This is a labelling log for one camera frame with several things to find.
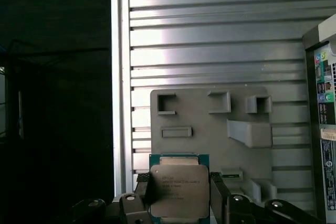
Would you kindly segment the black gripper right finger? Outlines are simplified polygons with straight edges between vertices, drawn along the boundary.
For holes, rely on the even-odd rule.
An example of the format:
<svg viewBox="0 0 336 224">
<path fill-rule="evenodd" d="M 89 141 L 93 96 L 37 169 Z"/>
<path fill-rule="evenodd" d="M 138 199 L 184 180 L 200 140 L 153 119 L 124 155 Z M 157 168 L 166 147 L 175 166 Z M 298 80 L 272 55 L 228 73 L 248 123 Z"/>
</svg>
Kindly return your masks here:
<svg viewBox="0 0 336 224">
<path fill-rule="evenodd" d="M 210 206 L 217 223 L 322 223 L 285 200 L 268 200 L 261 207 L 244 195 L 231 194 L 220 173 L 211 172 L 209 177 Z"/>
</svg>

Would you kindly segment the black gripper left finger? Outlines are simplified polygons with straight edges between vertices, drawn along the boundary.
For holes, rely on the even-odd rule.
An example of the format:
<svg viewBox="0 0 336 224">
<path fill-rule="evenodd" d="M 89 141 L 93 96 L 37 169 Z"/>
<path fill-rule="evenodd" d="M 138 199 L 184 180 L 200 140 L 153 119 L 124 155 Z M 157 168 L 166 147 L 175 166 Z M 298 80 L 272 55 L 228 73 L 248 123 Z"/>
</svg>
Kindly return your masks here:
<svg viewBox="0 0 336 224">
<path fill-rule="evenodd" d="M 110 204 L 102 199 L 84 199 L 71 207 L 70 223 L 151 223 L 149 214 L 150 174 L 137 176 L 133 193 L 116 197 Z"/>
</svg>

